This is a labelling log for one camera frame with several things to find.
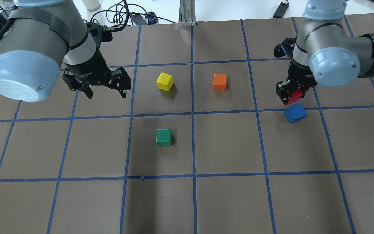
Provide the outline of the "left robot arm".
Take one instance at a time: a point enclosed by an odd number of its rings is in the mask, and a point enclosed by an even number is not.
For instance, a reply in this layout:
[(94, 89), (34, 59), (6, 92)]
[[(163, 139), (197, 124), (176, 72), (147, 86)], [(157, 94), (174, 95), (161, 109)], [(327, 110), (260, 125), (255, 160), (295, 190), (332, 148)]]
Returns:
[(114, 71), (100, 52), (114, 29), (84, 22), (71, 0), (15, 0), (16, 9), (0, 30), (0, 95), (41, 102), (62, 80), (68, 89), (93, 97), (91, 86), (117, 90), (126, 98), (132, 80)]

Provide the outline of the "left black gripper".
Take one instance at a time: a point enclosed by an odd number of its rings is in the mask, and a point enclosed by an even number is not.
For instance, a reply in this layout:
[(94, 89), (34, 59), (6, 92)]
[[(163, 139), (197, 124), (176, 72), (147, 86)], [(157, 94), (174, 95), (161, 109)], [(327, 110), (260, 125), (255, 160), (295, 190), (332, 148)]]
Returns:
[(106, 86), (117, 90), (123, 99), (131, 90), (132, 80), (126, 70), (122, 67), (111, 71), (100, 52), (89, 58), (88, 61), (78, 65), (66, 65), (62, 80), (72, 91), (82, 91), (89, 99), (93, 97), (90, 85)]

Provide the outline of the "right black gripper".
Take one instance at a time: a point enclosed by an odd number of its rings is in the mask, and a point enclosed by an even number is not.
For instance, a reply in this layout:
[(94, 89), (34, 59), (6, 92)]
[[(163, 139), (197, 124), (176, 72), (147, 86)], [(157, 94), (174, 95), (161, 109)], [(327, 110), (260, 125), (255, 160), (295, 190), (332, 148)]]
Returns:
[(285, 81), (279, 81), (275, 84), (276, 93), (282, 100), (284, 105), (289, 105), (292, 94), (299, 88), (302, 95), (300, 99), (305, 97), (306, 92), (310, 88), (314, 88), (317, 82), (314, 78), (309, 66), (301, 65), (297, 62), (290, 62), (288, 69), (288, 77)]

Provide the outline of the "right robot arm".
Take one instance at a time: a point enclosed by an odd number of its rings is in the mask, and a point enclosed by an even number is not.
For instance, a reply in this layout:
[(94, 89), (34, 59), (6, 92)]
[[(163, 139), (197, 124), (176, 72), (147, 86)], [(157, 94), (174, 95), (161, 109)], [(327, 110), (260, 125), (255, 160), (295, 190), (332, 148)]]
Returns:
[(276, 45), (274, 56), (291, 60), (288, 77), (275, 84), (285, 106), (316, 85), (334, 88), (374, 78), (374, 33), (347, 36), (342, 26), (346, 7), (345, 0), (309, 0), (297, 37)]

